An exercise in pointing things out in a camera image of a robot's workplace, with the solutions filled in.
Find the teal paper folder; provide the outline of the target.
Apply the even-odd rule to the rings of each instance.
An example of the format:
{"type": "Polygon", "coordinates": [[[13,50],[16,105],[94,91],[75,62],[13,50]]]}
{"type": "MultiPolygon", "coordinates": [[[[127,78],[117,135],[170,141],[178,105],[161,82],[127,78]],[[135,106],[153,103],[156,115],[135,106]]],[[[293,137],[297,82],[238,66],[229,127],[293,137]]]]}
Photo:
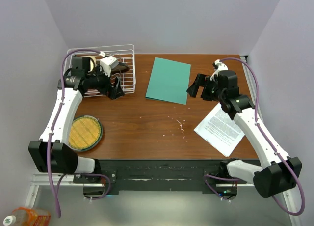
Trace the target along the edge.
{"type": "Polygon", "coordinates": [[[145,98],[187,104],[191,65],[156,57],[145,98]]]}

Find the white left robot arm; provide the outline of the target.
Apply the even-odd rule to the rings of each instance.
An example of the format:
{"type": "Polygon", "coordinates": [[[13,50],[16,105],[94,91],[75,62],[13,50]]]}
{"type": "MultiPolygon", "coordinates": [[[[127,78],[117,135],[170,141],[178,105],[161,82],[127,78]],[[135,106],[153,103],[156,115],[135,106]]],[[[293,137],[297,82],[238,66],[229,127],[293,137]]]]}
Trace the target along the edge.
{"type": "Polygon", "coordinates": [[[68,145],[68,138],[75,113],[88,90],[95,89],[101,95],[115,100],[124,96],[121,77],[111,82],[111,74],[124,73],[129,67],[113,56],[105,56],[98,62],[91,57],[74,56],[71,67],[58,81],[57,98],[48,124],[38,141],[31,141],[29,153],[43,173],[84,173],[91,183],[101,179],[102,171],[96,160],[79,157],[68,145]]]}

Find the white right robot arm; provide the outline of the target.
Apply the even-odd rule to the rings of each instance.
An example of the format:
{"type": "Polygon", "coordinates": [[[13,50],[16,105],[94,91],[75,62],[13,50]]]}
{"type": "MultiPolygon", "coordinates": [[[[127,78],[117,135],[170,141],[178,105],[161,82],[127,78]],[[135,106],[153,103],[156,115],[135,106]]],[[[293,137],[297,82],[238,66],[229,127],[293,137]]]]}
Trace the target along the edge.
{"type": "Polygon", "coordinates": [[[203,88],[201,98],[219,102],[222,110],[244,132],[260,162],[256,166],[240,159],[222,161],[219,179],[224,183],[237,179],[252,183],[264,198],[298,186],[302,169],[300,159],[290,157],[275,142],[255,114],[252,100],[240,93],[236,73],[230,70],[212,76],[199,73],[187,93],[196,97],[200,87],[203,88]]]}

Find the printed white paper sheet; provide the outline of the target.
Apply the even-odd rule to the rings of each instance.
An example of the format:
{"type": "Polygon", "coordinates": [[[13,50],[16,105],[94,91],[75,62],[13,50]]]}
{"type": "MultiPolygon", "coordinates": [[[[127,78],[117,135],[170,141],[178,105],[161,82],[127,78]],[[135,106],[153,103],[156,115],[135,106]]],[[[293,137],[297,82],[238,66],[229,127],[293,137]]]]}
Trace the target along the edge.
{"type": "Polygon", "coordinates": [[[244,137],[244,132],[230,119],[220,104],[194,128],[194,131],[225,157],[229,157],[244,137]]]}

